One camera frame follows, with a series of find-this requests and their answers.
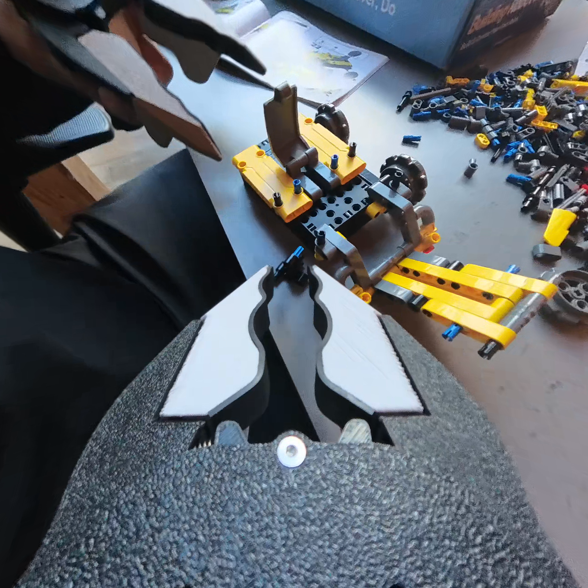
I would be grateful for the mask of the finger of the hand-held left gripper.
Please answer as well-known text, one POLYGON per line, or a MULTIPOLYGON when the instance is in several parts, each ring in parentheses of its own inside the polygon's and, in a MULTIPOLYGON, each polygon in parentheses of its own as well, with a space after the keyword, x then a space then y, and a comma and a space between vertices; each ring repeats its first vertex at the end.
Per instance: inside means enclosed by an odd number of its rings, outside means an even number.
POLYGON ((112 24, 108 32, 90 29, 78 40, 130 91, 137 119, 159 146, 165 148, 177 140, 208 158, 222 160, 205 126, 168 91, 171 65, 138 24, 112 24))
POLYGON ((191 81, 204 84, 222 55, 266 74, 266 66, 205 1, 141 1, 141 5, 144 33, 176 56, 191 81))

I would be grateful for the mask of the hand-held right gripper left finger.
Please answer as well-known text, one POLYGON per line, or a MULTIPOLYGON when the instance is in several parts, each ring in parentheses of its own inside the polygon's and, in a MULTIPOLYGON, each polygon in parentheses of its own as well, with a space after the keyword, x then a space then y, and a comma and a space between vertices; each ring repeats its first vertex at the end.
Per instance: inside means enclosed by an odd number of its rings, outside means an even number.
POLYGON ((160 418, 261 416, 270 396, 263 340, 273 291, 273 268, 264 266, 202 317, 160 418))

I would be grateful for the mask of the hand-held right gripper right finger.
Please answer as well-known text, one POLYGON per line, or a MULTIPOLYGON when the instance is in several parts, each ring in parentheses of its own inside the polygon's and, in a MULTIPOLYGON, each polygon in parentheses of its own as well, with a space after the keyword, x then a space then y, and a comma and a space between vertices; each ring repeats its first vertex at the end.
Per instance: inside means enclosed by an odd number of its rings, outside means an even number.
POLYGON ((369 415, 422 415, 381 314, 318 266, 309 285, 322 339, 316 367, 327 388, 369 415))

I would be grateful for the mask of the black connector with blue pin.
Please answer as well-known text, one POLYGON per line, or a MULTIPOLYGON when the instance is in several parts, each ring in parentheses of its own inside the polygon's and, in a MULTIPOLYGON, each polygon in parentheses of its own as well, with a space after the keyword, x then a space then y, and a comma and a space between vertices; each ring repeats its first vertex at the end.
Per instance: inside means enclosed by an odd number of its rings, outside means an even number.
POLYGON ((286 281, 304 287, 308 282, 305 269, 305 248, 298 246, 274 271, 275 285, 286 281))

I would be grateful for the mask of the yellow black toy vehicle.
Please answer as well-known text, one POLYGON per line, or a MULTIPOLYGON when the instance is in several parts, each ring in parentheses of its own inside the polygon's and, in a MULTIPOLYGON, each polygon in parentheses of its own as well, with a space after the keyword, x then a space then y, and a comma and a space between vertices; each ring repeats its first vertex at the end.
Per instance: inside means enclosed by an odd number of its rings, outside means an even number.
POLYGON ((465 334, 491 359, 556 294, 540 278, 433 255, 440 241, 435 214, 420 202, 428 177, 411 156, 388 157, 374 175, 333 130, 347 130, 331 104, 314 118, 299 114, 295 85, 275 87, 263 106, 267 138, 235 155, 245 186, 313 249, 330 274, 370 303, 378 292, 446 329, 465 334))

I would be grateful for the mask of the thin black rod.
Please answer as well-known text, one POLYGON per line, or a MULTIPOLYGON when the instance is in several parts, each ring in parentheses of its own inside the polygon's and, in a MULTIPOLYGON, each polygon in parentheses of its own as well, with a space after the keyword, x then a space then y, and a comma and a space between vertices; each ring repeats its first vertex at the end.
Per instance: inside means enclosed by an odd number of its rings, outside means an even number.
MULTIPOLYGON (((226 73, 230 76, 241 79, 245 82, 254 84, 256 86, 266 88, 271 91, 273 91, 276 87, 276 84, 271 84, 270 82, 264 80, 260 75, 256 74, 253 71, 248 70, 247 68, 243 67, 239 63, 236 63, 225 56, 221 56, 219 58, 217 65, 216 65, 216 69, 223 72, 223 73, 226 73)), ((305 95, 302 94, 300 88, 297 88, 297 93, 298 93, 298 100, 299 101, 301 101, 307 105, 310 105, 312 107, 319 107, 320 105, 323 105, 323 104, 335 104, 335 102, 332 99, 327 99, 324 97, 316 99, 316 100, 309 98, 309 97, 306 97, 305 95)))

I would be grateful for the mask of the vehicle instruction booklet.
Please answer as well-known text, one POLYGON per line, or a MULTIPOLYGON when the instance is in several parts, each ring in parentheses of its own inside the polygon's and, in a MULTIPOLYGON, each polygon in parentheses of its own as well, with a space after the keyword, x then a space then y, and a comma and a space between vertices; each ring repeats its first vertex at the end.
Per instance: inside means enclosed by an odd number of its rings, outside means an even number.
POLYGON ((340 105, 389 58, 339 40, 290 11, 274 16, 262 1, 206 1, 265 64, 264 80, 287 82, 314 100, 340 105))

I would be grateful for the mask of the person's black pants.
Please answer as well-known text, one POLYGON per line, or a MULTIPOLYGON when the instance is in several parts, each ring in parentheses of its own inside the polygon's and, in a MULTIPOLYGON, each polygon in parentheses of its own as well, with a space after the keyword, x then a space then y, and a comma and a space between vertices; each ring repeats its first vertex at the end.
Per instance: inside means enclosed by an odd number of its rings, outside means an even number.
POLYGON ((33 558, 114 400, 244 280, 187 149, 74 217, 57 245, 1 248, 1 587, 33 558))

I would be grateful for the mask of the grey wheel rim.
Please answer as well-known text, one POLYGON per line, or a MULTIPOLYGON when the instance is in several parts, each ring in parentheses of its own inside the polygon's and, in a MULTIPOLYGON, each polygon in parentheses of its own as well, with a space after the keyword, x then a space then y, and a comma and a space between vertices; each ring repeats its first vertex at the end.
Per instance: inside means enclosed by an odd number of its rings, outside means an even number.
POLYGON ((571 325, 587 325, 587 270, 544 271, 540 279, 557 286, 556 294, 541 308, 542 317, 571 325))

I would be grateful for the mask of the blue cardboard box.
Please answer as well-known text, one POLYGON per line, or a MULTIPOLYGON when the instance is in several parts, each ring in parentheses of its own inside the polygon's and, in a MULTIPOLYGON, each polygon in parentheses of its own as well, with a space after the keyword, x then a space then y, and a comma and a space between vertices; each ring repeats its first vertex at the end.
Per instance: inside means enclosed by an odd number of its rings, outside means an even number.
POLYGON ((551 17, 561 1, 309 1, 349 25, 446 70, 551 17))

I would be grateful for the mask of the yellow panel piece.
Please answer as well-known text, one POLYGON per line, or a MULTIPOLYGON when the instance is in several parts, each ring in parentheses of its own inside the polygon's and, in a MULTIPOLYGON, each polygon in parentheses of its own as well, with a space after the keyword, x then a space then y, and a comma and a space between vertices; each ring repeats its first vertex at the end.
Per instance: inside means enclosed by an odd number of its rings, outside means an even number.
POLYGON ((568 209, 555 208, 552 211, 543 234, 544 243, 550 246, 561 246, 576 219, 576 212, 568 209))

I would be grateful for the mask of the pile of small dark pieces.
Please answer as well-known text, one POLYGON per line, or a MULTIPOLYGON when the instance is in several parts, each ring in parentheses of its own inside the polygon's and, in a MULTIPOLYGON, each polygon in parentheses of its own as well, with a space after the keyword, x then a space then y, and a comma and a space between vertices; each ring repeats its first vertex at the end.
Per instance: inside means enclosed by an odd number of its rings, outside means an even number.
POLYGON ((556 209, 587 225, 587 71, 578 60, 475 66, 437 84, 415 84, 396 112, 467 131, 491 163, 511 164, 510 183, 525 194, 520 211, 546 222, 556 209))

